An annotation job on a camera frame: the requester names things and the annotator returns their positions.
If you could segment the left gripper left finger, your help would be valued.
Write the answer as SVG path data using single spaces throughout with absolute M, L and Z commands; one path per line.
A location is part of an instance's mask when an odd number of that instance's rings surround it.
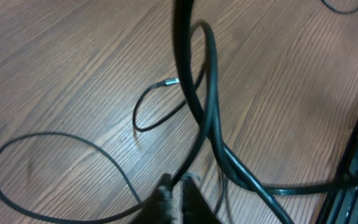
M 174 221 L 172 190 L 171 175 L 163 174 L 130 224 L 172 224 Z

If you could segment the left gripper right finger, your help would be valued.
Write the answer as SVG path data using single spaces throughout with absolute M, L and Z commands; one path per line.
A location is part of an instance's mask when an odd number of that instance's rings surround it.
M 183 224 L 221 224 L 188 174 L 182 178 L 181 212 Z

